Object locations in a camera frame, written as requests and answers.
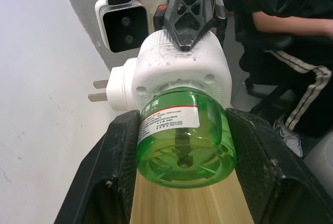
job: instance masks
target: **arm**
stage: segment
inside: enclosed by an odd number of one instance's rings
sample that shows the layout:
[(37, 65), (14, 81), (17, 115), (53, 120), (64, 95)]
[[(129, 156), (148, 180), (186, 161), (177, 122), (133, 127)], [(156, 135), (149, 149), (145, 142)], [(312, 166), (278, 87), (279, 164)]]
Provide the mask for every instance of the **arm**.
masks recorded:
[(333, 20), (300, 17), (273, 17), (264, 12), (252, 14), (256, 29), (266, 33), (290, 33), (294, 35), (325, 35), (332, 37)]

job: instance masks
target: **white plastic housing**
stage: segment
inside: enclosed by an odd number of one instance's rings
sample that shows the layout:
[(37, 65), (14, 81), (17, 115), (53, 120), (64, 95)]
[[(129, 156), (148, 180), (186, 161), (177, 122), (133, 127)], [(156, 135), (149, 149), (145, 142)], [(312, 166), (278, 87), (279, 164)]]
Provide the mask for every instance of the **white plastic housing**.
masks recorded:
[(151, 34), (138, 58), (113, 68), (107, 97), (114, 110), (142, 110), (155, 95), (176, 87), (202, 90), (230, 106), (232, 79), (217, 37), (208, 32), (190, 52), (181, 52), (166, 30)]

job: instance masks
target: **bottle label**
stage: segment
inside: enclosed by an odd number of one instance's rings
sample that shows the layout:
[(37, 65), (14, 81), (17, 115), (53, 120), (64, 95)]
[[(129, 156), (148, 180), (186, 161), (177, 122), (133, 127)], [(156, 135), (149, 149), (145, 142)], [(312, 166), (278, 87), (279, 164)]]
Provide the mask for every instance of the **bottle label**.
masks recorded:
[(186, 92), (163, 95), (144, 108), (141, 122), (138, 144), (144, 138), (163, 130), (199, 128), (196, 97)]

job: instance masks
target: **camera lens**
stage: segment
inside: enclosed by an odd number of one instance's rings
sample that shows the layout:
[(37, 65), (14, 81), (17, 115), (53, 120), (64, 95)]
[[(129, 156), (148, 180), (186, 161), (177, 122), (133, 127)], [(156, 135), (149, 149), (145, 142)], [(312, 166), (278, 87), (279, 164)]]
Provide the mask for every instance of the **camera lens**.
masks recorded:
[(121, 23), (124, 25), (124, 26), (128, 26), (130, 24), (130, 19), (128, 17), (123, 17), (121, 19)]
[(133, 37), (131, 35), (125, 36), (125, 42), (128, 44), (133, 43)]

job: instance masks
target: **white wall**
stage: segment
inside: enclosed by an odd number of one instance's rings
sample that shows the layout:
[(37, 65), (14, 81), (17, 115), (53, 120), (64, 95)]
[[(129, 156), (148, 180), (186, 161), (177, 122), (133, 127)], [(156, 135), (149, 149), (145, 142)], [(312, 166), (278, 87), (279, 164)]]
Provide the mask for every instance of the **white wall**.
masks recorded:
[(68, 0), (0, 5), (0, 223), (52, 223), (114, 118), (87, 99), (109, 72)]

